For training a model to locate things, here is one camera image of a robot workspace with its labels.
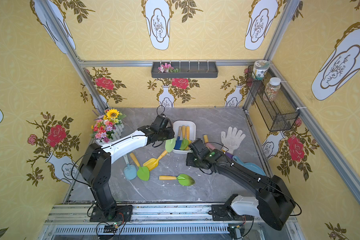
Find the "yellow square shovel yellow handle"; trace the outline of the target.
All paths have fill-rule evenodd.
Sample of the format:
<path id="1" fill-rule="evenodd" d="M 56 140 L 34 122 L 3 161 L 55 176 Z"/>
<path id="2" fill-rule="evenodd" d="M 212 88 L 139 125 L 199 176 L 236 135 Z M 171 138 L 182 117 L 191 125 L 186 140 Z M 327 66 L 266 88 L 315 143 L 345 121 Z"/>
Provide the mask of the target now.
<path id="1" fill-rule="evenodd" d="M 186 138 L 187 138 L 187 146 L 186 146 L 186 150 L 188 151 L 190 148 L 189 148 L 189 144 L 191 143 L 191 140 L 190 140 L 190 126 L 186 126 Z"/>

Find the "blue trowel wooden handle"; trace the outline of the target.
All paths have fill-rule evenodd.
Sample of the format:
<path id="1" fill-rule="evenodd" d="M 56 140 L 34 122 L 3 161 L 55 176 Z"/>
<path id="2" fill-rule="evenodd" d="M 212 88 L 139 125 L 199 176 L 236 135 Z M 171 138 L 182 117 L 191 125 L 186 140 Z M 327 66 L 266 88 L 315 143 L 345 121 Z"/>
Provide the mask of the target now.
<path id="1" fill-rule="evenodd" d="M 178 130 L 178 137 L 175 143 L 175 147 L 174 150 L 180 150 L 181 144 L 182 144 L 182 126 L 179 126 L 179 130 Z"/>

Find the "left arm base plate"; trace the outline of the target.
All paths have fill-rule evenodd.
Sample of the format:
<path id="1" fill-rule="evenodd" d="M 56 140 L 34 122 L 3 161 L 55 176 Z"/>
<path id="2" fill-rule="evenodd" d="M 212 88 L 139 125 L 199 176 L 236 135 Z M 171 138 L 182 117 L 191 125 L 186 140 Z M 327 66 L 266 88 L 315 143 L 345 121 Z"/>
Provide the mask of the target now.
<path id="1" fill-rule="evenodd" d="M 94 207 L 90 217 L 90 222 L 129 222 L 133 213 L 132 205 L 113 206 L 108 211 L 102 211 L 98 207 Z"/>

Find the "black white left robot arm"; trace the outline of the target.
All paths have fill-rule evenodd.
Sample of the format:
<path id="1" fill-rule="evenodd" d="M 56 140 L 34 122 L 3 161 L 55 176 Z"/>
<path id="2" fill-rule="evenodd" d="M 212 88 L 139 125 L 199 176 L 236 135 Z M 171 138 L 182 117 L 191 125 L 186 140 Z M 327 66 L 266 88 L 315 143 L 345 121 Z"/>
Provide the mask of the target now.
<path id="1" fill-rule="evenodd" d="M 79 172 L 89 186 L 97 207 L 106 214 L 117 211 L 117 204 L 109 186 L 111 165 L 122 156 L 155 142 L 171 140 L 175 136 L 171 120 L 161 114 L 150 126 L 142 126 L 130 135 L 103 146 L 91 144 L 79 166 Z"/>

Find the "green leaf shovel yellow handle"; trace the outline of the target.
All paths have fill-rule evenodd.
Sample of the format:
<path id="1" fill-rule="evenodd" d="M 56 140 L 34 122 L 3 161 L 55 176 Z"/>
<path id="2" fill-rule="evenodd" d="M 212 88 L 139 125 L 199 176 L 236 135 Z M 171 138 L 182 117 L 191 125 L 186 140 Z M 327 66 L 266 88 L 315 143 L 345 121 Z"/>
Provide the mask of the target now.
<path id="1" fill-rule="evenodd" d="M 187 138 L 186 138 L 186 126 L 182 126 L 182 133 L 183 133 L 183 139 L 182 139 L 182 144 L 181 144 L 181 147 L 180 147 L 180 150 L 184 151 L 186 150 L 186 146 L 187 146 Z"/>

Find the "light green trowel wooden handle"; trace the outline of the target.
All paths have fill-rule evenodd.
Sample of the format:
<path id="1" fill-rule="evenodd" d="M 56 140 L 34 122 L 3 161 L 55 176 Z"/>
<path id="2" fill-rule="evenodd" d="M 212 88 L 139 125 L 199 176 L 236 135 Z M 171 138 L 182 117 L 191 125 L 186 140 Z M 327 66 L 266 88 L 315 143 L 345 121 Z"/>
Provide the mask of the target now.
<path id="1" fill-rule="evenodd" d="M 167 153 L 172 152 L 173 149 L 175 148 L 175 145 L 176 145 L 176 138 L 166 140 L 165 150 L 167 151 Z"/>

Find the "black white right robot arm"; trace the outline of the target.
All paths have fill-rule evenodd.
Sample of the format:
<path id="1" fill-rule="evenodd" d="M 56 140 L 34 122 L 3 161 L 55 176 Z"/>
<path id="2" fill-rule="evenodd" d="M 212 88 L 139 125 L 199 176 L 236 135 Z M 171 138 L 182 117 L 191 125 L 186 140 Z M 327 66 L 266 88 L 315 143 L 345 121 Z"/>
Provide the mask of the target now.
<path id="1" fill-rule="evenodd" d="M 220 150 L 210 151 L 201 139 L 194 140 L 189 147 L 187 166 L 211 170 L 251 191 L 259 202 L 260 217 L 273 229 L 282 230 L 297 203 L 281 178 L 257 174 L 235 163 Z"/>

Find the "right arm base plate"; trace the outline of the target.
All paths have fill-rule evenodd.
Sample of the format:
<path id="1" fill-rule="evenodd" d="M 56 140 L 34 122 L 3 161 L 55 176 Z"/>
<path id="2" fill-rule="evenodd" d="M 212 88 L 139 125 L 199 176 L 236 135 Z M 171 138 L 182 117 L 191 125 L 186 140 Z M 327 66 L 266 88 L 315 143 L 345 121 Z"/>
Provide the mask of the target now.
<path id="1" fill-rule="evenodd" d="M 238 215 L 230 207 L 225 205 L 212 205 L 208 214 L 212 216 L 213 221 L 252 221 L 254 216 Z"/>

